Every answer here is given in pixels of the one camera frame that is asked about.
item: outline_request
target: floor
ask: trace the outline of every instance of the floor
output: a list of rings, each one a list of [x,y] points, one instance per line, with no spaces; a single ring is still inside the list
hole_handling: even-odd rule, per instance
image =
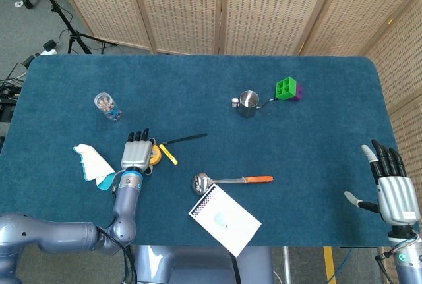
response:
[[[59,40],[60,32],[65,29],[59,16],[50,11],[48,0],[31,0],[33,9],[15,7],[20,0],[0,0],[0,24],[2,25],[0,43],[0,79],[6,78],[16,62],[43,51],[43,44],[53,39]],[[67,0],[57,0],[61,6],[73,14],[72,25],[80,32],[87,33]],[[96,42],[85,40],[91,48],[99,48]],[[67,33],[63,32],[57,46],[58,53],[67,52]],[[106,54],[145,54],[147,51],[124,46],[105,49]],[[24,73],[18,66],[12,76]],[[0,136],[7,133],[8,123],[0,123]],[[348,253],[348,249],[333,248],[334,267],[337,268]],[[336,283],[383,283],[374,261],[377,249],[355,250]],[[274,269],[284,280],[282,249],[274,248]],[[290,248],[292,283],[325,283],[326,266],[322,248]],[[120,283],[123,276],[123,256],[105,256],[96,252],[84,254],[55,254],[40,252],[38,247],[25,249],[17,274],[24,283]]]

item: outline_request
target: metal spoon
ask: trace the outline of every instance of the metal spoon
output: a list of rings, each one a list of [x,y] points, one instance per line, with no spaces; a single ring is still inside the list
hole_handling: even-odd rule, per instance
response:
[[[204,195],[213,183],[265,183],[271,182],[273,180],[274,178],[270,175],[213,180],[206,173],[199,173],[193,178],[191,186],[195,194]]]

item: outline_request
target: blue table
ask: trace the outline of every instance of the blue table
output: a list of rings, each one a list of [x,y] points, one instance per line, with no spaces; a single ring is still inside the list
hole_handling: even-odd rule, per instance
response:
[[[298,102],[277,101],[244,119],[231,107],[243,90],[261,101],[292,76]],[[108,121],[94,96],[109,92],[123,110]],[[0,212],[51,221],[111,221],[113,198],[82,176],[72,147],[92,145],[119,169],[128,133],[150,128],[168,146],[146,177],[135,244],[217,245],[188,215],[198,200],[192,177],[273,175],[272,183],[222,185],[262,227],[255,246],[381,246],[389,230],[359,210],[344,190],[376,200],[360,145],[395,146],[375,66],[362,57],[228,57],[54,55],[37,58],[0,156]]]

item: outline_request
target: paper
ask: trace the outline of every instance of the paper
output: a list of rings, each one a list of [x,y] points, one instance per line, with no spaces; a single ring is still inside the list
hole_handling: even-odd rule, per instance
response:
[[[246,247],[261,223],[213,184],[189,215],[235,257]]]

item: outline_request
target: tripod stand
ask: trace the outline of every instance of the tripod stand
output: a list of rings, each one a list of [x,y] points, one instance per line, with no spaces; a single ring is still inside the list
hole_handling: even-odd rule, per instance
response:
[[[88,46],[83,42],[83,40],[82,40],[81,37],[85,37],[85,38],[89,38],[89,39],[92,39],[92,40],[96,40],[97,42],[108,43],[109,45],[117,45],[115,43],[107,42],[107,41],[105,41],[103,39],[98,39],[98,38],[95,38],[95,37],[92,37],[92,36],[89,36],[89,35],[86,35],[86,34],[81,34],[79,31],[75,30],[72,27],[71,23],[67,20],[66,16],[63,14],[63,11],[61,10],[61,7],[58,4],[58,2],[56,0],[49,0],[49,1],[52,4],[51,11],[52,12],[56,12],[60,16],[61,20],[65,23],[67,29],[70,32],[70,35],[69,35],[69,46],[67,48],[67,53],[70,53],[71,52],[73,42],[76,41],[79,44],[79,46],[82,48],[82,50],[86,54],[92,54],[92,52],[90,51],[90,49],[88,48]]]

